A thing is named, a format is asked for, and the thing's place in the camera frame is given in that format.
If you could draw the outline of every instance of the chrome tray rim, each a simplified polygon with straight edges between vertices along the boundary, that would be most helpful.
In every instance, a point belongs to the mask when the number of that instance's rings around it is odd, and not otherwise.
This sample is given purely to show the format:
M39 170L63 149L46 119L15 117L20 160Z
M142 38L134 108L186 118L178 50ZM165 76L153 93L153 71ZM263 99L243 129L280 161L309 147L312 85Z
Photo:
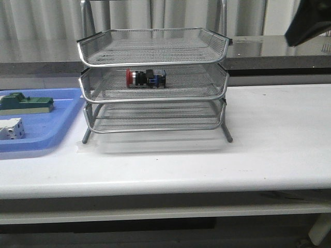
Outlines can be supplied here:
M98 37L101 37L105 35L106 33L109 32L139 32L139 31L176 31L176 30L195 30L195 29L200 29L203 30L204 32L207 32L209 34L212 34L213 36L216 35L218 37L222 37L225 40L224 44L224 52L221 57L218 59L214 60L199 60L199 61L167 61L167 62L145 62L145 63L111 63L111 64L101 64L101 65L96 65L96 64L91 64L88 63L83 55L81 45L89 43L93 41L94 39L97 39ZM88 67L91 68L101 68L101 67L120 67L120 66L150 66L150 65L186 65L186 64L212 64L212 63L219 63L222 60L225 59L227 52L228 52L228 47L229 47L230 39L224 35L221 35L219 33L216 33L212 30L206 29L206 28L201 28L201 27L191 27L191 28L141 28L141 29L108 29L104 32L99 32L94 35L91 35L89 37L83 38L81 40L77 41L77 47L78 47L78 53L79 53L79 58L82 61L82 63Z
M189 131L189 130L214 130L216 128L218 128L221 124L223 124L224 122L224 118L225 118L225 108L226 108L226 101L225 99L219 99L219 101L221 102L222 106L221 106L221 110L220 110L220 115L219 115L219 121L213 125L213 126L210 126L210 127L192 127L192 128L189 128L189 127L182 127L182 128L141 128L141 129L111 129L111 130L97 130L95 129L94 127L92 127L91 125L91 120L88 116L88 110L87 108L88 107L92 107L92 104L91 103L87 103L86 106L84 107L83 109L83 113L84 113L84 117L85 117L85 120L86 120L86 123L87 123L87 128L94 132L94 133L128 133L128 132L146 132L146 131ZM97 108L99 108L98 110L96 110L94 113L93 113L93 118L95 119L98 114L99 114L99 111L100 109L102 108L103 105L106 105L106 104L99 104L97 106Z
M85 93L85 89L84 89L84 84L82 82L82 79L86 76L88 76L92 70L91 69L87 69L79 78L79 86L81 88L81 92L82 92L82 96L83 98L89 102L89 103L93 103L93 104L108 104L108 103L126 103L126 102L163 102L163 101L212 101L212 100L218 100L224 97L225 93L227 92L228 89L228 82L229 82L229 78L230 75L228 73L228 71L226 71L221 65L219 64L215 64L215 66L219 66L220 69L223 71L223 73L225 73L225 81L224 81L224 87L223 87L223 91L220 92L220 94L214 95L214 96L207 96L207 97L166 97L166 98L141 98L141 99L107 99L107 100L92 100L90 99L86 93Z

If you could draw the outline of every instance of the electrical component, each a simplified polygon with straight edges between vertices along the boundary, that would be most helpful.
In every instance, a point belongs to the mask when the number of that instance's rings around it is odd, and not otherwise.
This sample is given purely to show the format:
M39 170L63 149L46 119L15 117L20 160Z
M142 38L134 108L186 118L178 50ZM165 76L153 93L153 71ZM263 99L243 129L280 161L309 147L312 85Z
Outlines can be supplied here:
M24 134L22 118L0 120L0 140L16 140L22 138Z
M164 70L126 70L126 86L128 88L165 88L166 72Z
M0 115L49 113L54 107L51 97L25 97L21 92L0 99Z

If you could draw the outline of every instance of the white curtain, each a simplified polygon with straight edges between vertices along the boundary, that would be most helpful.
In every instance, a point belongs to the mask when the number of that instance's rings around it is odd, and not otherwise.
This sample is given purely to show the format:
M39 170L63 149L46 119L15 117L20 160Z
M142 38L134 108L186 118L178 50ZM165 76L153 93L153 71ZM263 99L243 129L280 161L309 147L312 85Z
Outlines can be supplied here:
M272 25L274 19L278 18L272 7L277 5L277 1L297 0L228 0L227 35L233 37L282 34L282 28L279 31L277 26ZM91 3L97 32L110 28L214 29L217 16L216 0L127 0ZM284 19L283 15L286 14L286 20L290 20L292 13L293 10L282 12L282 17L278 19ZM80 0L0 0L0 39L80 38Z

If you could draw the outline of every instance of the wire mesh tray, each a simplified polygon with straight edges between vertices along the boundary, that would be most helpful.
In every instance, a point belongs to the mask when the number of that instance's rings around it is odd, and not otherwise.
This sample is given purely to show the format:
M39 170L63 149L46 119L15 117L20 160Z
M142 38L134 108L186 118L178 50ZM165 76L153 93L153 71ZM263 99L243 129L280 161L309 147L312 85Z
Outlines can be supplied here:
M223 100L207 102L90 104L84 109L88 128L96 133L208 130L223 120Z
M89 67L217 63L229 39L203 28L108 30L78 41Z
M140 69L164 69L166 87L127 88L126 67L89 69L79 79L83 96L91 103L214 100L224 96L229 78L218 64L130 68Z

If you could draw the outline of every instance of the tray leg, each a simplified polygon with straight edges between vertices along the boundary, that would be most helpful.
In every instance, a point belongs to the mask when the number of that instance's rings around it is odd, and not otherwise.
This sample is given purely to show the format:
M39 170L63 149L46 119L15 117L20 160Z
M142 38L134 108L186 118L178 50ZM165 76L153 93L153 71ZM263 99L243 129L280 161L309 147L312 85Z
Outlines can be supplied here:
M221 99L221 101L223 101L223 103L226 105L227 104L227 101L225 99ZM225 110L226 108L224 109L224 113L223 113L223 117L222 117L222 124L221 124L221 127L222 127L222 130L223 130L223 133L225 135L225 137L227 138L227 141L229 143L233 142L233 138L231 136L231 133L230 131L228 130L228 127L227 125L225 124Z
M84 137L83 137L83 140L82 140L82 143L83 144L86 144L87 143L90 134L91 134L91 130L90 129L86 129L86 132L85 132Z
M230 131L228 130L227 125L225 124L225 121L223 121L223 123L221 124L221 127L222 127L225 137L227 138L227 141L229 143L233 142L233 138L231 136Z

